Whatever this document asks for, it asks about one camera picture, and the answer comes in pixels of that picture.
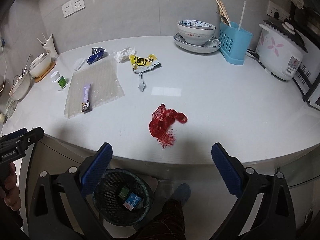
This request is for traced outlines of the person's left hand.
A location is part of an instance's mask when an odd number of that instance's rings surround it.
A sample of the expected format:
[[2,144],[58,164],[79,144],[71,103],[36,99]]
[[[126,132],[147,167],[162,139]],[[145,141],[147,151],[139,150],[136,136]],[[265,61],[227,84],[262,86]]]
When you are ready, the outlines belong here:
[[6,192],[1,188],[1,198],[13,211],[21,208],[20,189],[17,186],[16,166],[10,163],[10,175],[4,181]]

